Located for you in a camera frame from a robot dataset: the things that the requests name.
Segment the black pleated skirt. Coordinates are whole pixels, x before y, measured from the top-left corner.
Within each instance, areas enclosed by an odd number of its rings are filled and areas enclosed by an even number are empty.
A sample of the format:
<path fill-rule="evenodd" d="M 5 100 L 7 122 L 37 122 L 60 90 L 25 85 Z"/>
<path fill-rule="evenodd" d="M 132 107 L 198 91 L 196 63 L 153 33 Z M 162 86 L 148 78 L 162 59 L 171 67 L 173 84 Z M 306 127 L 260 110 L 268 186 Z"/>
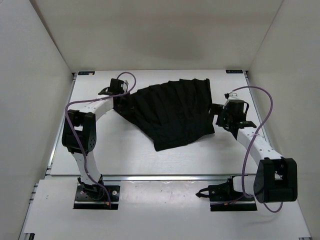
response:
<path fill-rule="evenodd" d="M 214 134 L 210 80 L 180 79 L 150 85 L 131 96 L 132 109 L 117 112 L 137 126 L 159 152 Z"/>

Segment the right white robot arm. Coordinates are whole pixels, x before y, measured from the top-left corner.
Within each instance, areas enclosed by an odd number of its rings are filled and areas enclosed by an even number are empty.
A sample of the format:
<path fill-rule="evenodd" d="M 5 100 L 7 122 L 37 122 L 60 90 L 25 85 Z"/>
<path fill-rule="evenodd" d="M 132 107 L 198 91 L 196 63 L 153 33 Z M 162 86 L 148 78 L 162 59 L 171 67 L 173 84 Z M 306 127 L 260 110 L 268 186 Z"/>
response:
<path fill-rule="evenodd" d="M 255 175 L 234 176 L 232 183 L 224 187 L 224 195 L 236 200 L 245 193 L 262 204 L 296 201 L 297 163 L 283 157 L 259 134 L 257 126 L 246 119 L 248 109 L 247 102 L 232 99 L 224 105 L 213 104 L 210 111 L 217 116 L 216 125 L 230 132 L 257 165 Z"/>

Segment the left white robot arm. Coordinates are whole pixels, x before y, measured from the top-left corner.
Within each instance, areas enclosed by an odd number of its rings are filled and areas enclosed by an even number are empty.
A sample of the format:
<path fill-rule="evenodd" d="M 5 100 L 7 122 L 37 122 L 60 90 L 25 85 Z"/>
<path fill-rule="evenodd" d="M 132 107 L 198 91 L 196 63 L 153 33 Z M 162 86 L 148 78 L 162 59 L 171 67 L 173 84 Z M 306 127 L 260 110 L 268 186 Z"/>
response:
<path fill-rule="evenodd" d="M 97 143 L 96 122 L 114 108 L 115 101 L 131 90 L 126 80 L 113 78 L 110 85 L 102 89 L 96 98 L 72 101 L 65 107 L 61 141 L 77 163 L 80 173 L 78 182 L 90 198 L 94 201 L 106 201 L 108 206 L 111 205 L 110 193 L 104 186 L 94 156 Z"/>

